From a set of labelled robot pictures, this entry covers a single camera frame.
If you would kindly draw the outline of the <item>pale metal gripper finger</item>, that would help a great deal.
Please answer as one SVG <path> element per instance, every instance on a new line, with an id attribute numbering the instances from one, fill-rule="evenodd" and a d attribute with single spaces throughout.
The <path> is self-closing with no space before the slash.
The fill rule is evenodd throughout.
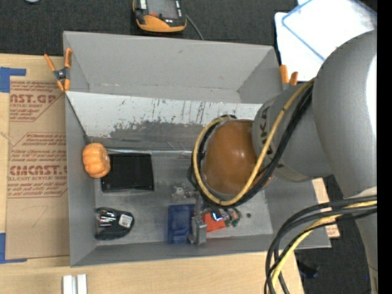
<path id="1" fill-rule="evenodd" d="M 184 187 L 174 187 L 172 198 L 194 198 L 197 196 L 197 191 Z"/>
<path id="2" fill-rule="evenodd" d="M 191 220 L 191 233 L 188 235 L 188 240 L 191 244 L 201 245 L 206 242 L 207 224 L 203 221 L 201 216 L 195 216 Z"/>

